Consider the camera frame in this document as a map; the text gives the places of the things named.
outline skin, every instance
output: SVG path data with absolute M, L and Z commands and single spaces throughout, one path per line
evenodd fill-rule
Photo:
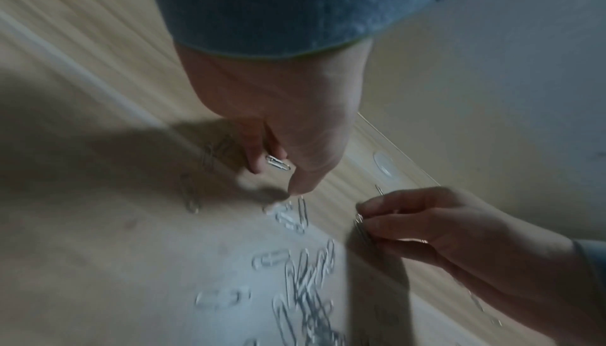
M 395 191 L 357 209 L 379 249 L 446 270 L 494 308 L 556 340 L 606 344 L 602 297 L 569 238 L 442 187 Z
M 250 170 L 263 171 L 270 153 L 297 167 L 291 195 L 312 191 L 337 166 L 362 95 L 372 41 L 284 60 L 212 56 L 175 48 L 200 101 L 236 126 Z

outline wooden table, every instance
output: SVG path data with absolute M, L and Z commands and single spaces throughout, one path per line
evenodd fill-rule
M 285 264 L 253 259 L 286 250 L 298 268 L 307 250 L 311 269 L 329 241 L 316 290 L 349 345 L 552 344 L 362 240 L 354 206 L 376 185 L 435 185 L 363 117 L 298 234 L 262 210 L 290 172 L 251 175 L 237 145 L 200 166 L 231 128 L 190 89 L 153 0 L 0 0 L 0 32 L 0 345 L 293 345 L 272 305 Z M 304 344 L 301 308 L 288 317 Z

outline wall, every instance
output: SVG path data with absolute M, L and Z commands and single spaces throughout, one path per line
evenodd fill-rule
M 361 112 L 441 184 L 606 239 L 606 0 L 443 0 L 381 35 Z

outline person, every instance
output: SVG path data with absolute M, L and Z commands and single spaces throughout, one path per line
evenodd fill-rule
M 444 187 L 395 191 L 357 210 L 380 250 L 444 269 L 556 340 L 606 345 L 604 242 L 573 241 Z
M 372 36 L 433 1 L 157 3 L 194 91 L 234 122 L 250 170 L 263 171 L 265 139 L 296 166 L 288 192 L 298 195 L 345 151 Z M 444 268 L 554 338 L 606 344 L 603 244 L 572 241 L 446 188 L 398 191 L 358 209 L 380 249 Z

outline sleeve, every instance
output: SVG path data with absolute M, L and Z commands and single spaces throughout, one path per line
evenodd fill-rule
M 211 54 L 281 59 L 348 44 L 435 0 L 156 0 L 179 43 Z
M 578 240 L 575 243 L 591 268 L 606 307 L 606 242 Z

